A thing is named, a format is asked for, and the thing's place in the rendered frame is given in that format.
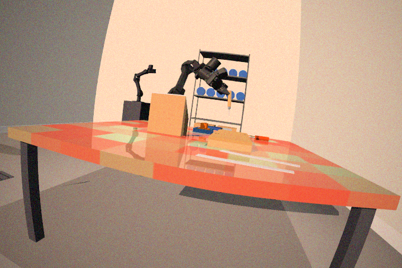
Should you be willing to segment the blue rectangular tray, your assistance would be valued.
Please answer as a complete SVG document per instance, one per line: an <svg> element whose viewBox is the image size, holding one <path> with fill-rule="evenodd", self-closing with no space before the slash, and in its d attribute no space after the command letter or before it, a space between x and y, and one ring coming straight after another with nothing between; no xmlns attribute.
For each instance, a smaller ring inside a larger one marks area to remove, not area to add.
<svg viewBox="0 0 402 268"><path fill-rule="evenodd" d="M213 133L213 130L214 130L214 129L211 129L211 128L210 128L210 130L199 129L199 127L194 127L194 128L193 128L193 132L206 133L206 134L211 134L211 133Z"/></svg>

